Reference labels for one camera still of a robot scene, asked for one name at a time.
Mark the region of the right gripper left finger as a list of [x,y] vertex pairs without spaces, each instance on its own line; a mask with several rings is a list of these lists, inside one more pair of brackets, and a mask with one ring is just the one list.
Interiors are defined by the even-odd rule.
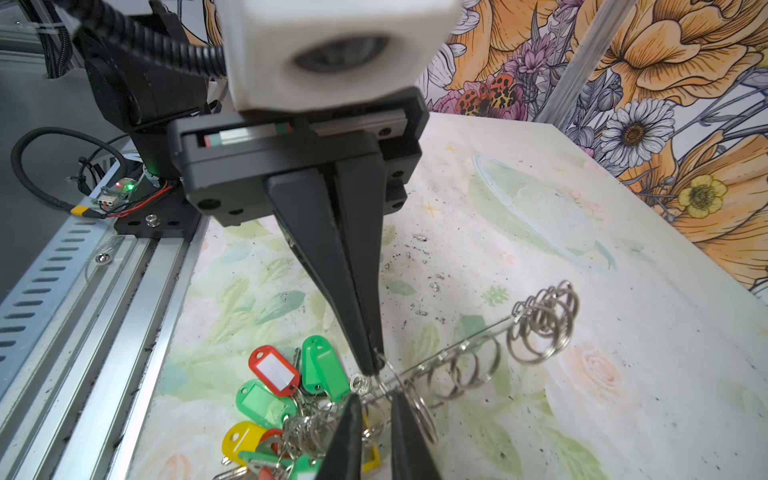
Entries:
[[362,473],[362,403],[357,394],[344,402],[339,424],[316,480],[360,480]]

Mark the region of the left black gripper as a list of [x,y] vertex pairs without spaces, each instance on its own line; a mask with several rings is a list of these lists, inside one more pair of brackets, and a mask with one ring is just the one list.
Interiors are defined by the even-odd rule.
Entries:
[[[422,93],[408,87],[329,110],[252,110],[168,126],[171,161],[189,203],[223,226],[269,216],[273,208],[368,376],[383,364],[383,215],[407,199],[428,117]],[[361,157],[367,154],[378,155]],[[337,161],[339,227],[325,176],[309,169],[326,172]]]

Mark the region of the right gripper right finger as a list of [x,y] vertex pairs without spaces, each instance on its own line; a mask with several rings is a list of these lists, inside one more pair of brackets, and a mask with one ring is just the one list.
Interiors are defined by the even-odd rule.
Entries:
[[402,392],[392,395],[392,478],[394,480],[440,480],[413,409]]

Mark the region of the yellow key tag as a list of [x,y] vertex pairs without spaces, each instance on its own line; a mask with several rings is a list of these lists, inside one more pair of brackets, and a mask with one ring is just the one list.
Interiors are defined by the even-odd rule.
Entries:
[[266,432],[266,428],[250,421],[237,423],[224,435],[221,444],[223,456],[232,463],[245,466],[246,462],[239,458],[239,454],[253,453]]

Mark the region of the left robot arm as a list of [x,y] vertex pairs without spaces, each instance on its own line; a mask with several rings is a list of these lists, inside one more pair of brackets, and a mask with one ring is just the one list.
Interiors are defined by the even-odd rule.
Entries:
[[383,220],[402,208],[428,120],[405,2],[220,1],[220,45],[161,2],[125,15],[65,1],[104,118],[189,207],[237,226],[273,216],[334,311],[361,371],[383,366]]

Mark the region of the green circuit board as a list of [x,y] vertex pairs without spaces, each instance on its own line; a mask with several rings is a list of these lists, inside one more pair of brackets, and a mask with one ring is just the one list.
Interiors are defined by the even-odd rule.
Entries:
[[137,180],[124,177],[111,185],[103,187],[96,197],[98,207],[102,211],[107,212],[126,203],[137,186]]

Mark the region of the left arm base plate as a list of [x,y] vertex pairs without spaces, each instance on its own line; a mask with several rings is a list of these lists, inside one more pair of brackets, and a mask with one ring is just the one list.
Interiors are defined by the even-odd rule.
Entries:
[[178,180],[155,187],[142,179],[115,212],[114,230],[136,238],[192,238],[201,214],[189,203]]

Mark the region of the aluminium front rail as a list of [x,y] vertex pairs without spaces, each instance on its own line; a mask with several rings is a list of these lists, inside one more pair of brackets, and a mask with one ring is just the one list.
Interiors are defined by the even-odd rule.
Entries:
[[5,479],[124,479],[201,251],[113,228],[5,393]]

